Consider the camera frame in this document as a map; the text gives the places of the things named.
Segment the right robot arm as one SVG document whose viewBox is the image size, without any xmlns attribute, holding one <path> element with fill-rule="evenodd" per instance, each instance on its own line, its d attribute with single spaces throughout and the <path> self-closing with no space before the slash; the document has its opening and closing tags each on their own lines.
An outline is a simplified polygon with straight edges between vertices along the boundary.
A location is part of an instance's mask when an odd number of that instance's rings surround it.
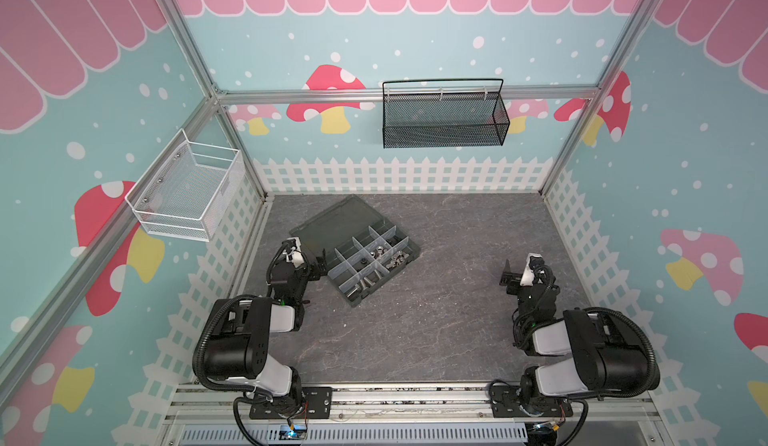
<svg viewBox="0 0 768 446">
<path fill-rule="evenodd" d="M 633 398 L 659 386 L 658 360 L 643 329 L 605 307 L 558 310 L 560 287 L 541 255 L 530 253 L 521 273 L 506 263 L 499 284 L 517 298 L 513 345 L 528 357 L 557 360 L 527 368 L 516 386 L 490 385 L 502 413 L 568 415 L 573 400 Z"/>
</svg>

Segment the silver wing nut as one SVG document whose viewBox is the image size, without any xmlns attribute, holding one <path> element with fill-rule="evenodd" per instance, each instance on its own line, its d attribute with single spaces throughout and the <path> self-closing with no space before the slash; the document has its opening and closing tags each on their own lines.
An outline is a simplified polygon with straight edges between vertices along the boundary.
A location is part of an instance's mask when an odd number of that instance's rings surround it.
<svg viewBox="0 0 768 446">
<path fill-rule="evenodd" d="M 390 261 L 386 264 L 386 268 L 388 270 L 393 270 L 399 267 L 400 265 L 407 264 L 409 261 L 409 257 L 410 257 L 409 254 L 403 251 L 400 251 L 390 259 Z"/>
</svg>

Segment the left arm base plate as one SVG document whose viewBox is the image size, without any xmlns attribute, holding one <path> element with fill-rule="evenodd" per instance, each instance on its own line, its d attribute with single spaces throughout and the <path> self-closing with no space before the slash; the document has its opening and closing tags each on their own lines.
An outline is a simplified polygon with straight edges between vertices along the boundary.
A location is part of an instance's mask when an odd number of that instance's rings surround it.
<svg viewBox="0 0 768 446">
<path fill-rule="evenodd" d="M 332 403 L 331 387 L 302 388 L 300 394 L 291 392 L 271 402 L 259 401 L 250 406 L 248 416 L 252 420 L 328 419 Z"/>
</svg>

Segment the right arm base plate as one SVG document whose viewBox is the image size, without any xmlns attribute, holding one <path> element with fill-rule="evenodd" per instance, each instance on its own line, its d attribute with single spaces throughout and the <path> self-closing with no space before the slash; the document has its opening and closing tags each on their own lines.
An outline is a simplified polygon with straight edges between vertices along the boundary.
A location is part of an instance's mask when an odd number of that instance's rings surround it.
<svg viewBox="0 0 768 446">
<path fill-rule="evenodd" d="M 493 381 L 486 387 L 495 418 L 570 418 L 573 409 L 565 399 L 525 392 L 517 383 Z"/>
</svg>

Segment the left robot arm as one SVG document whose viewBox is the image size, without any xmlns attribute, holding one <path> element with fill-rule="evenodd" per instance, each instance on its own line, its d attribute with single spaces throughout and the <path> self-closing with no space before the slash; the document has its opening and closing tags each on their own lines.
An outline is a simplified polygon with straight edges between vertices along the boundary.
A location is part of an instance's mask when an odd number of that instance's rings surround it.
<svg viewBox="0 0 768 446">
<path fill-rule="evenodd" d="M 264 296 L 241 294 L 214 303 L 192 357 L 198 382 L 214 391 L 239 392 L 252 404 L 265 404 L 282 417 L 305 404 L 297 370 L 269 353 L 273 334 L 297 332 L 306 306 L 307 285 L 327 274 L 325 257 L 284 240 L 266 271 Z"/>
</svg>

